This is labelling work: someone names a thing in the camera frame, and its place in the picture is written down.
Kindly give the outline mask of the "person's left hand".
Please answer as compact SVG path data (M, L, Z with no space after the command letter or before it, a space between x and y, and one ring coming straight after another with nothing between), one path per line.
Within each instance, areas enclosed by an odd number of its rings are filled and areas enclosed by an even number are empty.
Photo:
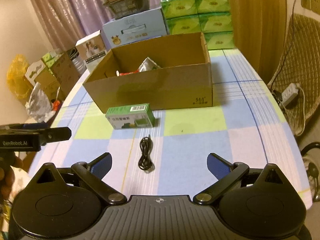
M1 203L9 198L14 184L15 175L12 167L22 168L22 160L15 152L1 152Z

